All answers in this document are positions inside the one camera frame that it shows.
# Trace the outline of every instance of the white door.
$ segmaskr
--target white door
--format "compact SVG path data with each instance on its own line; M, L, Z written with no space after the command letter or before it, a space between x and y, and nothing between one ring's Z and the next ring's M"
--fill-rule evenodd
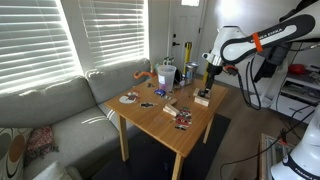
M185 43L191 42L190 61L196 60L198 51L198 41L200 34L200 25L202 24L202 14L205 0L198 1L198 6L182 5L183 1L190 0L173 0L171 1L171 55L174 57L173 64L183 72L185 62Z

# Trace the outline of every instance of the dark rug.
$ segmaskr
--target dark rug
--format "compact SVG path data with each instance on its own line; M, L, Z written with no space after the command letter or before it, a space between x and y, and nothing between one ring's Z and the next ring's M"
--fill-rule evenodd
M230 119L215 115L207 144L200 137L189 156L184 160L181 180L205 179L216 155L220 143L228 129ZM106 164L92 179L116 180L167 180L171 179L175 153L140 132L129 140L129 160L123 162L120 148L114 158Z

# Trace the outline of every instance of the white blinds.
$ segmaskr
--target white blinds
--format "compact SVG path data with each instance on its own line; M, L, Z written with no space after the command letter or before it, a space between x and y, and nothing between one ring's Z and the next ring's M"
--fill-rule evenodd
M79 0L96 68L148 58L146 0Z
M79 73L62 14L55 0L1 0L0 93Z

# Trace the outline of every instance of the orange band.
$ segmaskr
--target orange band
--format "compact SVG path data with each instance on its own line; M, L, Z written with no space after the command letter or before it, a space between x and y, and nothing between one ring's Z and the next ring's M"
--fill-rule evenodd
M263 51L263 48L262 48L262 46L261 46L258 33L257 33L257 32L256 32L256 33L253 33L253 34L252 34L252 37L253 37L254 43L256 44L256 49L257 49L257 51L258 51L258 52Z

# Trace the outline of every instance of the yellow object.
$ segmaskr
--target yellow object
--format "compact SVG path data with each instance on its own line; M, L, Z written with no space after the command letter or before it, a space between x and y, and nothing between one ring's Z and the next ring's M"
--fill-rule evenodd
M209 65L209 62L207 62L206 71L204 72L204 75L203 75L203 79L202 79L203 82L207 82L207 79L208 79L208 72L207 72L208 65Z
M184 44L184 47L186 48L186 52L184 55L184 68L183 68L183 74L186 74L186 63L190 61L190 53L191 53L191 48L192 48L192 42L186 42Z

